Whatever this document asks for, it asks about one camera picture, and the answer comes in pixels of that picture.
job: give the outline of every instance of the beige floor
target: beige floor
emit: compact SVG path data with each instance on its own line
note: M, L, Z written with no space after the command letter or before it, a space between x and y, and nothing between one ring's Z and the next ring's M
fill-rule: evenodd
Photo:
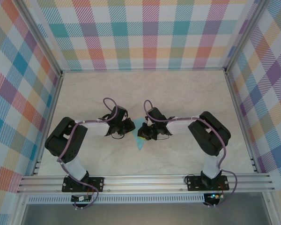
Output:
M133 120L145 116L146 99L166 117L195 116L210 111L232 135L223 168L236 173L253 172L222 71L66 74L51 131L65 116L92 120L109 113L102 103L104 97L111 97L126 108ZM148 141L141 150L132 133L121 140L110 136L85 138L78 156L92 175L200 173L204 163L204 152L191 135ZM56 157L45 150L39 175L63 174Z

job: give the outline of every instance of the enclosure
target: enclosure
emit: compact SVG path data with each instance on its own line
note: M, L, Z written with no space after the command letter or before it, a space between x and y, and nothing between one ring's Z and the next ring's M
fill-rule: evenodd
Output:
M110 113L105 97L135 129L84 138L104 183L79 211L45 141L64 117ZM191 133L139 138L146 99L230 131L225 205L185 184L206 160ZM281 0L0 0L0 225L70 222L281 224Z

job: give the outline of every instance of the purple cable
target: purple cable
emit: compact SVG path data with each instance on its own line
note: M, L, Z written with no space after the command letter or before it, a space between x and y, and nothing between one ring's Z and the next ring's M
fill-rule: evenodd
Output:
M76 202L74 202L74 206L76 207L76 209L81 209L81 210L82 210L82 209L85 209L85 208L88 208L89 206L91 206L91 205L97 200L97 198L98 198L98 196L99 196L99 191L98 191L98 189L95 188L94 186L92 186L92 185L90 185L90 184L87 184L87 183L84 183L84 182L81 182L80 180L77 180L75 177L73 177L72 175L70 175L70 174L69 174L69 171L68 171L68 170L65 168L65 166L63 165L63 163L62 163L62 161L61 161L61 158L62 158L62 157L64 156L64 154L66 153L66 151L67 151L67 149L68 149L68 147L69 147L69 145L70 145L70 143L71 143L71 140L72 140L74 131L76 130L76 128L78 127L78 125L83 124L83 123L106 123L106 122L112 120L113 118L115 118L115 116L117 115L117 112L118 112L118 105L117 105L117 103L116 103L112 98L110 98L110 97L105 97L105 98L103 99L103 103L104 103L104 105L105 105L110 111L111 111L111 109L110 109L110 108L107 106L107 104L105 103L105 100L107 100L107 99L108 99L108 100L111 100L111 101L114 103L115 107L116 107L116 111L115 111L114 115L113 115L111 118L107 119L107 120L86 120L86 121L81 121L81 122L76 123L75 126L73 127L72 131L71 131L71 134L70 134L70 136L69 136L69 139L68 139L68 141L67 141L67 144L66 144L66 146L65 146L65 149L62 151L61 155L60 155L60 156L58 157L58 159L57 159L57 162L60 163L62 169L66 172L66 174L68 174L68 176L69 176L71 179L73 179L74 181L76 181L76 182L78 182L78 183L80 183L80 184L82 184L82 185L85 185L85 186L87 186L87 187L90 187L90 188L94 189L94 190L97 192L97 195L96 195L95 199L94 199L91 203L89 203L87 206L85 206L85 207L79 208L79 207L76 206Z
M226 149L226 145L225 145L223 139L221 138L221 136L219 135L219 133L210 124L208 124L205 120L202 120L201 118L197 118L197 117L177 118L177 119L171 119L171 120L157 120L157 119L153 118L152 116L150 116L149 113L147 112L147 110L146 110L146 103L147 102L149 102L150 105L151 105L151 108L153 108L152 102L150 100L146 100L144 102L144 110L146 112L146 115L153 121L156 121L156 122L171 122L171 121L177 121L177 120L198 120L198 121L204 123L206 126L208 126L214 132L214 134L217 136L217 138L220 140L220 142L223 146L223 149L224 149L223 157L221 158L221 160L218 164L218 168L221 169L221 164L222 164L223 160L225 159L225 157L227 155L227 149ZM229 197L224 202L219 203L217 206L223 205L228 199L230 199L231 196L234 194L236 188L237 188L237 176L236 176L236 174L231 172L231 171L228 171L228 170L223 170L223 169L221 169L221 170L226 172L226 173L231 173L235 177L235 186L234 186L231 194L229 195Z

